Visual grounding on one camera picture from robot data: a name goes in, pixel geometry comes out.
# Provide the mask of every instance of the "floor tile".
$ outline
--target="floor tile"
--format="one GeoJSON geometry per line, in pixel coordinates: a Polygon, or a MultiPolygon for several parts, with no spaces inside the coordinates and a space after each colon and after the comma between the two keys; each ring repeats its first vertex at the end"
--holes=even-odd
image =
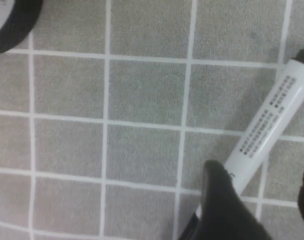
{"type": "Polygon", "coordinates": [[[27,227],[30,177],[0,174],[0,221],[27,227]]]}
{"type": "Polygon", "coordinates": [[[28,56],[0,54],[0,110],[26,112],[28,107],[28,56]]]}
{"type": "Polygon", "coordinates": [[[97,235],[99,184],[56,179],[36,180],[34,227],[57,233],[97,235]]]}
{"type": "Polygon", "coordinates": [[[270,154],[264,197],[297,201],[304,173],[304,143],[278,141],[270,154]]]}
{"type": "Polygon", "coordinates": [[[0,226],[0,240],[30,240],[30,236],[26,232],[0,226]]]}
{"type": "Polygon", "coordinates": [[[30,169],[29,120],[0,116],[0,167],[30,169]]]}
{"type": "Polygon", "coordinates": [[[107,178],[175,186],[179,131],[108,127],[107,178]]]}
{"type": "Polygon", "coordinates": [[[257,169],[256,173],[243,190],[241,196],[245,197],[258,197],[258,191],[261,184],[262,167],[257,169]]]}
{"type": "Polygon", "coordinates": [[[101,177],[102,125],[36,120],[36,169],[101,177]]]}
{"type": "Polygon", "coordinates": [[[294,0],[288,29],[285,59],[296,56],[300,49],[304,48],[304,0],[294,0]]]}
{"type": "Polygon", "coordinates": [[[284,134],[304,137],[304,102],[285,129],[284,134]]]}
{"type": "Polygon", "coordinates": [[[297,208],[263,205],[261,219],[275,240],[304,239],[304,221],[297,208]]]}
{"type": "Polygon", "coordinates": [[[14,49],[28,49],[28,36],[14,47],[14,49]]]}
{"type": "Polygon", "coordinates": [[[33,34],[38,50],[104,53],[105,0],[47,0],[33,34]]]}
{"type": "Polygon", "coordinates": [[[103,60],[35,56],[34,61],[37,113],[103,117],[103,60]]]}
{"type": "Polygon", "coordinates": [[[171,239],[175,194],[107,186],[106,236],[140,240],[171,239]]]}
{"type": "Polygon", "coordinates": [[[200,0],[197,59],[277,62],[286,1],[200,0]]]}
{"type": "Polygon", "coordinates": [[[186,58],[191,1],[112,1],[111,52],[186,58]]]}
{"type": "Polygon", "coordinates": [[[250,211],[250,213],[255,216],[256,214],[256,208],[257,204],[253,202],[244,202],[244,205],[247,207],[247,209],[250,211]]]}
{"type": "Polygon", "coordinates": [[[181,194],[177,236],[180,236],[183,233],[200,202],[201,196],[181,194]]]}
{"type": "Polygon", "coordinates": [[[109,118],[180,125],[185,65],[112,61],[109,118]]]}
{"type": "Polygon", "coordinates": [[[246,130],[274,80],[273,69],[194,65],[187,124],[246,130]]]}

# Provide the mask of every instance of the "black wheel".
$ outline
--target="black wheel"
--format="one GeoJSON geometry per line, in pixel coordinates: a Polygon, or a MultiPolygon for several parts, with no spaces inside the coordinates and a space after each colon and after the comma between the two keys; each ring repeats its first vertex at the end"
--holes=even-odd
{"type": "Polygon", "coordinates": [[[0,53],[23,41],[34,27],[42,0],[0,0],[0,53]]]}

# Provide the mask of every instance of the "gray tile floor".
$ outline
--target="gray tile floor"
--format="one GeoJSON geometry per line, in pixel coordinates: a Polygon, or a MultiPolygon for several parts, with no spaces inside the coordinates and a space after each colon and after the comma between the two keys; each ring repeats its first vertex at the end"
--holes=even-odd
{"type": "MultiPolygon", "coordinates": [[[[46,0],[0,55],[0,240],[176,240],[304,47],[304,0],[46,0]]],[[[304,240],[304,104],[242,199],[304,240]]]]}

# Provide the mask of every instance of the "white cylindrical tube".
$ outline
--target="white cylindrical tube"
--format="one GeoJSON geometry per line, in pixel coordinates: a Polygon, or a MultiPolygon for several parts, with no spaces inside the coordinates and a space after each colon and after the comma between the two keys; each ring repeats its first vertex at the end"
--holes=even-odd
{"type": "MultiPolygon", "coordinates": [[[[239,195],[268,157],[303,101],[304,50],[301,50],[288,62],[225,163],[239,195]]],[[[201,215],[199,205],[193,217],[200,219],[201,215]]]]}

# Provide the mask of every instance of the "white grout line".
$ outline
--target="white grout line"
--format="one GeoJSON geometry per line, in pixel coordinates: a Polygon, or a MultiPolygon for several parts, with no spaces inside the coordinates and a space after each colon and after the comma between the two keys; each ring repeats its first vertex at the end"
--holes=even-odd
{"type": "Polygon", "coordinates": [[[260,186],[258,190],[258,202],[256,207],[256,213],[255,217],[258,221],[261,220],[262,215],[262,206],[263,206],[263,198],[264,198],[264,191],[265,191],[265,185],[266,185],[266,179],[267,179],[267,172],[268,172],[268,163],[269,163],[269,155],[266,157],[266,159],[263,162],[262,167],[262,173],[261,173],[261,181],[260,186]]]}
{"type": "Polygon", "coordinates": [[[29,76],[29,126],[30,126],[30,154],[31,154],[31,184],[30,197],[28,208],[28,229],[30,233],[30,240],[34,240],[33,234],[33,212],[35,199],[35,124],[34,124],[34,59],[33,59],[33,33],[28,36],[28,76],[29,76]]]}
{"type": "Polygon", "coordinates": [[[160,129],[160,130],[174,130],[180,131],[182,129],[181,126],[176,125],[165,125],[165,124],[153,124],[153,123],[144,123],[144,122],[129,122],[129,121],[119,121],[119,120],[109,120],[109,125],[114,126],[125,126],[125,127],[135,127],[135,128],[147,128],[147,129],[160,129]]]}
{"type": "Polygon", "coordinates": [[[283,201],[277,199],[263,199],[262,203],[265,205],[274,205],[280,207],[298,208],[297,202],[295,201],[283,201]]]}
{"type": "Polygon", "coordinates": [[[39,236],[47,236],[47,237],[54,237],[57,239],[73,239],[73,240],[99,240],[99,237],[96,235],[80,235],[80,234],[69,234],[69,233],[60,233],[60,232],[50,232],[50,231],[41,231],[41,230],[34,230],[35,235],[39,236]]]}
{"type": "Polygon", "coordinates": [[[81,53],[81,52],[69,52],[69,51],[49,51],[49,50],[34,50],[35,55],[42,56],[57,56],[57,57],[72,57],[72,58],[85,58],[85,59],[105,59],[106,55],[99,53],[81,53]]]}
{"type": "MultiPolygon", "coordinates": [[[[8,168],[0,167],[0,174],[30,176],[31,171],[19,170],[19,169],[13,169],[13,168],[8,169],[8,168]]],[[[77,182],[92,183],[92,184],[101,184],[102,183],[102,179],[100,179],[100,178],[88,177],[88,176],[66,175],[66,174],[60,174],[60,173],[56,174],[56,173],[43,172],[43,171],[35,172],[35,176],[37,178],[42,177],[42,178],[57,179],[57,180],[63,180],[63,181],[66,181],[66,180],[67,181],[77,181],[77,182]]],[[[125,187],[125,188],[132,188],[132,189],[176,193],[176,187],[173,187],[173,186],[152,185],[152,184],[146,184],[146,183],[144,184],[144,183],[136,183],[136,182],[134,183],[134,182],[128,182],[128,181],[122,181],[122,180],[112,180],[112,179],[106,179],[105,183],[109,186],[120,186],[120,187],[125,187]]],[[[201,195],[200,190],[186,189],[186,188],[180,188],[180,193],[186,194],[186,195],[195,195],[195,196],[201,195]]],[[[267,198],[260,199],[259,197],[251,197],[251,196],[241,196],[240,198],[242,201],[249,202],[249,203],[257,203],[257,202],[261,201],[262,204],[297,207],[297,203],[292,202],[292,201],[267,199],[267,198]]]]}
{"type": "Polygon", "coordinates": [[[111,1],[105,1],[105,54],[104,63],[104,109],[103,109],[103,140],[102,140],[102,184],[99,236],[104,237],[105,206],[106,206],[106,165],[107,165],[107,131],[108,131],[108,98],[109,98],[109,75],[110,75],[110,38],[111,38],[111,1]]]}
{"type": "Polygon", "coordinates": [[[19,176],[31,176],[30,170],[20,170],[14,168],[3,168],[0,167],[0,174],[7,174],[7,175],[19,175],[19,176]]]}
{"type": "Polygon", "coordinates": [[[200,190],[186,189],[186,188],[180,188],[180,193],[181,194],[187,194],[187,195],[196,195],[196,196],[200,196],[201,195],[201,191],[200,190]]]}
{"type": "Polygon", "coordinates": [[[181,184],[182,184],[182,174],[183,174],[183,161],[184,161],[184,148],[185,148],[185,132],[186,132],[186,122],[188,113],[188,98],[189,89],[191,81],[192,72],[192,59],[193,59],[193,46],[194,46],[194,36],[195,36],[195,26],[196,26],[196,15],[197,15],[197,0],[192,0],[191,2],[191,19],[190,19],[190,32],[188,39],[188,49],[187,49],[187,63],[185,72],[185,82],[184,82],[184,95],[183,95],[183,110],[182,110],[182,129],[180,132],[180,143],[179,143],[179,153],[178,153],[178,164],[177,164],[177,183],[175,192],[175,203],[174,203],[174,219],[173,219],[173,234],[172,240],[177,240],[178,234],[178,222],[179,222],[179,211],[180,211],[180,194],[181,194],[181,184]]]}
{"type": "Polygon", "coordinates": [[[255,204],[259,201],[258,197],[253,197],[253,196],[240,196],[240,199],[243,202],[255,203],[255,204]]]}
{"type": "Polygon", "coordinates": [[[30,51],[28,49],[17,49],[13,48],[5,52],[6,54],[29,54],[30,51]]]}
{"type": "Polygon", "coordinates": [[[281,36],[281,44],[280,44],[280,52],[278,55],[279,64],[284,63],[286,41],[287,41],[287,35],[288,35],[288,30],[289,30],[290,20],[291,20],[292,5],[293,5],[293,0],[286,0],[286,7],[285,7],[285,13],[284,13],[284,20],[283,20],[283,29],[282,29],[282,36],[281,36]]]}
{"type": "Polygon", "coordinates": [[[23,117],[23,118],[27,117],[28,118],[30,116],[30,113],[20,112],[20,111],[0,110],[0,116],[23,117]]]}
{"type": "Polygon", "coordinates": [[[228,61],[228,60],[208,60],[208,59],[193,59],[194,65],[210,65],[210,66],[228,66],[228,67],[245,67],[245,68],[263,68],[277,69],[278,63],[251,62],[251,61],[228,61]]]}
{"type": "Polygon", "coordinates": [[[7,229],[12,229],[12,230],[16,230],[16,231],[21,231],[21,232],[29,232],[29,229],[26,227],[22,227],[22,226],[17,226],[17,225],[13,225],[13,224],[8,224],[6,222],[2,222],[0,221],[0,227],[4,227],[7,229]]]}
{"type": "Polygon", "coordinates": [[[47,178],[47,179],[57,179],[63,181],[77,181],[83,183],[92,183],[92,184],[101,184],[102,179],[89,177],[89,176],[76,176],[76,175],[66,175],[60,173],[51,173],[51,172],[44,172],[44,171],[37,171],[35,176],[38,178],[47,178]]]}
{"type": "MultiPolygon", "coordinates": [[[[89,118],[89,117],[76,117],[76,116],[61,116],[61,115],[51,115],[44,113],[35,113],[30,114],[26,112],[20,111],[7,111],[0,110],[0,116],[10,116],[10,117],[22,117],[29,118],[30,116],[35,119],[44,119],[44,120],[58,120],[58,121],[72,121],[72,122],[82,122],[82,123],[94,123],[94,124],[102,124],[104,120],[101,118],[89,118]]],[[[112,126],[126,126],[126,127],[135,127],[135,128],[147,128],[147,129],[160,129],[160,130],[172,130],[172,131],[181,131],[184,130],[190,133],[203,133],[203,134],[215,134],[215,135],[229,135],[229,136],[242,136],[242,131],[235,130],[225,130],[225,129],[213,129],[213,128],[201,128],[201,127],[192,127],[192,126],[178,126],[178,125],[166,125],[166,124],[154,124],[154,123],[144,123],[144,122],[132,122],[132,121],[122,121],[122,120],[108,120],[108,125],[112,126]]],[[[304,143],[304,136],[289,136],[282,135],[279,140],[291,141],[291,142],[300,142],[304,143]]]]}
{"type": "Polygon", "coordinates": [[[185,64],[187,59],[185,58],[170,58],[170,57],[154,57],[154,56],[124,56],[124,55],[111,55],[111,60],[122,61],[137,61],[137,62],[150,62],[150,63],[166,63],[166,64],[185,64]]]}
{"type": "Polygon", "coordinates": [[[59,115],[50,115],[50,114],[41,114],[35,113],[34,117],[37,119],[44,120],[60,120],[60,121],[72,121],[72,122],[82,122],[82,123],[93,123],[93,124],[102,124],[104,122],[103,119],[100,118],[88,118],[88,117],[76,117],[76,116],[59,116],[59,115]]]}
{"type": "Polygon", "coordinates": [[[158,192],[168,192],[168,193],[175,193],[176,188],[172,186],[161,186],[161,185],[151,185],[151,184],[144,184],[144,183],[134,183],[134,182],[127,182],[127,181],[119,181],[119,180],[110,180],[106,179],[106,184],[109,186],[120,186],[126,187],[131,189],[141,189],[141,190],[151,190],[151,191],[158,191],[158,192]]]}
{"type": "MultiPolygon", "coordinates": [[[[9,54],[29,54],[26,49],[11,49],[7,51],[9,54]]],[[[34,50],[34,55],[38,56],[57,56],[57,57],[72,57],[86,59],[110,59],[120,61],[136,61],[150,63],[169,63],[169,64],[186,64],[190,62],[192,65],[210,65],[210,66],[230,66],[230,67],[245,67],[245,68],[264,68],[278,69],[282,64],[266,63],[266,62],[250,62],[250,61],[234,61],[234,60],[209,60],[209,59],[192,59],[173,58],[173,57],[153,57],[153,56],[129,56],[129,55],[114,55],[114,54],[99,54],[86,52],[69,52],[69,51],[51,51],[51,50],[34,50]]]]}
{"type": "Polygon", "coordinates": [[[240,137],[243,135],[243,131],[225,130],[225,129],[213,129],[213,128],[201,128],[201,127],[185,127],[186,132],[191,133],[203,133],[203,134],[216,134],[216,135],[229,135],[240,137]]]}
{"type": "Polygon", "coordinates": [[[280,140],[292,141],[292,142],[301,142],[304,143],[304,136],[280,136],[280,140]]]}

